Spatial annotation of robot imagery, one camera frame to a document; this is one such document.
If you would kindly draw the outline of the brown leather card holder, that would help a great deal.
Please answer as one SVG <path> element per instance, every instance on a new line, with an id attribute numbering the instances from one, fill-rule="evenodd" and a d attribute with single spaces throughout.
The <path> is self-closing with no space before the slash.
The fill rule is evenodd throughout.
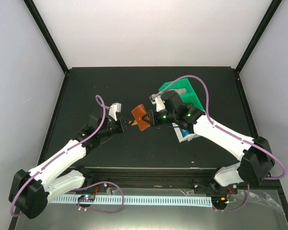
<path id="1" fill-rule="evenodd" d="M 143 104 L 138 105 L 131 111 L 140 131 L 145 131 L 150 127 L 150 120 L 145 121 L 144 118 L 146 118 L 147 111 Z"/>

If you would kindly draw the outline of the white bin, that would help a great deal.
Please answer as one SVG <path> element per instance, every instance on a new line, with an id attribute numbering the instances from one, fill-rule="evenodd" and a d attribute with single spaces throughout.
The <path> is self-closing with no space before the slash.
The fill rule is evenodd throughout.
<path id="1" fill-rule="evenodd" d="M 174 128 L 174 131 L 176 133 L 176 136 L 178 138 L 179 143 L 182 143 L 184 141 L 191 141 L 195 138 L 198 138 L 199 135 L 191 133 L 188 130 L 184 130 L 180 128 L 177 124 L 172 123 L 172 127 Z"/>

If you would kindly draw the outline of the blue credit card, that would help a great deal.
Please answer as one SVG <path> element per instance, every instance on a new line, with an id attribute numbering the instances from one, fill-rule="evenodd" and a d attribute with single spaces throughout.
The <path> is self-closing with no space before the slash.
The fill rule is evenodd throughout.
<path id="1" fill-rule="evenodd" d="M 190 131 L 182 129 L 182 128 L 180 128 L 180 133 L 181 133 L 182 137 L 185 137 L 185 136 L 191 134 Z"/>

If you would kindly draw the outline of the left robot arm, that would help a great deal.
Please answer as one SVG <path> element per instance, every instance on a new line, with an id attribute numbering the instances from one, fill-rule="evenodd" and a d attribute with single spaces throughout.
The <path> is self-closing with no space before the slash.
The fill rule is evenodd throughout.
<path id="1" fill-rule="evenodd" d="M 8 200 L 10 214 L 18 209 L 29 219 L 39 216 L 48 203 L 71 190 L 89 191 L 94 184 L 90 173 L 79 166 L 66 175 L 62 173 L 100 145 L 101 139 L 123 134 L 134 120 L 127 117 L 90 117 L 90 121 L 67 144 L 42 164 L 15 173 Z"/>

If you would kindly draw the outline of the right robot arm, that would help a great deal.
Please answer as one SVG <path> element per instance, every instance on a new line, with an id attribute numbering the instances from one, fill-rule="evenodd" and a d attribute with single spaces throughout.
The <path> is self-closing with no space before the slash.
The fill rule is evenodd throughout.
<path id="1" fill-rule="evenodd" d="M 256 139 L 237 133 L 210 119 L 201 109 L 184 103 L 174 90 L 165 92 L 155 99 L 155 110 L 145 111 L 137 118 L 141 129 L 163 124 L 176 124 L 178 130 L 186 130 L 187 140 L 193 136 L 204 137 L 232 154 L 238 163 L 221 167 L 209 180 L 209 189 L 220 193 L 231 184 L 245 182 L 259 187 L 275 165 L 267 139 Z"/>

